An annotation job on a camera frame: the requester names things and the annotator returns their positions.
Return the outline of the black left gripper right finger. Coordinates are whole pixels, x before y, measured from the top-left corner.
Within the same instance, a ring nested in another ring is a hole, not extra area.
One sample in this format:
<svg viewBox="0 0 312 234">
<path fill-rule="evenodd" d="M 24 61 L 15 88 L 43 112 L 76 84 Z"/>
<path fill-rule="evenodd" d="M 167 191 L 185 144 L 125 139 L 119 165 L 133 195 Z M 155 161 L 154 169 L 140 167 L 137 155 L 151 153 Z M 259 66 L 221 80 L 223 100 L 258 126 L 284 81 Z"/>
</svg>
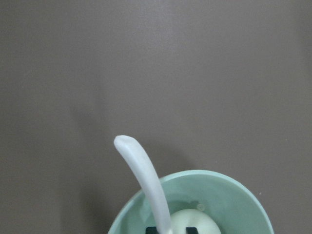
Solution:
<svg viewBox="0 0 312 234">
<path fill-rule="evenodd" d="M 186 234 L 198 234 L 196 227 L 186 227 Z"/>
</svg>

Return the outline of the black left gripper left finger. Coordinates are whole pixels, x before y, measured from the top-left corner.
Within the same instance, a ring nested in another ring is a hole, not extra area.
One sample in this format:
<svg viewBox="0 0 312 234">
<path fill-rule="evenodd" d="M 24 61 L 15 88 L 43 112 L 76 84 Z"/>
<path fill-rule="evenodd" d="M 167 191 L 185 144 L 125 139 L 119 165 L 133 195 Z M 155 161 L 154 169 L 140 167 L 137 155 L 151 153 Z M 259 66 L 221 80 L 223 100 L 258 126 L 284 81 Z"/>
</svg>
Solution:
<svg viewBox="0 0 312 234">
<path fill-rule="evenodd" d="M 157 228 L 155 226 L 147 227 L 145 229 L 145 234 L 158 234 Z"/>
</svg>

